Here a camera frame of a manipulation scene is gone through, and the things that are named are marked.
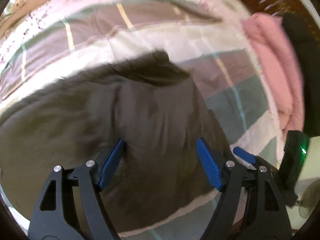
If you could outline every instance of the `gray fabric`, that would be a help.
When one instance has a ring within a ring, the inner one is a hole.
[[[101,193],[118,232],[159,222],[212,190],[199,137],[231,154],[192,78],[157,52],[60,80],[4,112],[0,183],[29,218],[55,165],[78,166],[119,137],[127,152]]]

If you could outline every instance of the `metal screw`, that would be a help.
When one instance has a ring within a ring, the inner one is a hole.
[[[62,167],[61,167],[60,165],[57,165],[57,166],[55,166],[55,167],[53,168],[53,170],[54,170],[55,172],[59,172],[59,171],[61,171],[61,169],[62,169]]]
[[[87,161],[85,163],[85,165],[87,165],[87,167],[92,167],[92,166],[94,166],[94,164],[95,164],[95,162],[93,160]]]
[[[229,168],[232,168],[232,167],[234,167],[236,164],[235,164],[235,162],[233,162],[233,161],[227,161],[226,165],[227,165]]]
[[[267,169],[265,166],[260,166],[260,167],[259,167],[259,170],[260,170],[261,172],[267,172],[267,171],[268,171],[268,169]]]

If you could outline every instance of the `pink towel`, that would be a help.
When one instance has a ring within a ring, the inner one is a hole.
[[[275,98],[283,138],[304,125],[303,76],[282,18],[256,13],[243,28],[258,54],[262,71]]]

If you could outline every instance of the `striped blanket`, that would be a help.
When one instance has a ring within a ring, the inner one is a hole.
[[[241,30],[246,17],[237,0],[51,0],[0,48],[0,114],[57,79],[162,49],[191,73],[230,147],[276,166],[283,155],[277,110]],[[198,239],[218,199],[214,190],[164,221],[120,236]]]

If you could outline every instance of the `blanket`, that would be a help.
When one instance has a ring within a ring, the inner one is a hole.
[[[243,27],[275,97],[283,138],[304,124],[303,76],[282,18],[256,13]]]
[[[50,0],[25,17],[0,48],[0,114],[81,70],[161,49],[192,76],[230,148],[240,146],[276,166],[283,156],[281,130],[272,93],[242,31],[241,20],[248,17],[237,0]],[[21,201],[26,193],[27,188],[9,199]],[[161,221],[119,234],[196,239],[219,197],[213,189]],[[29,218],[31,205],[29,211],[13,206]]]

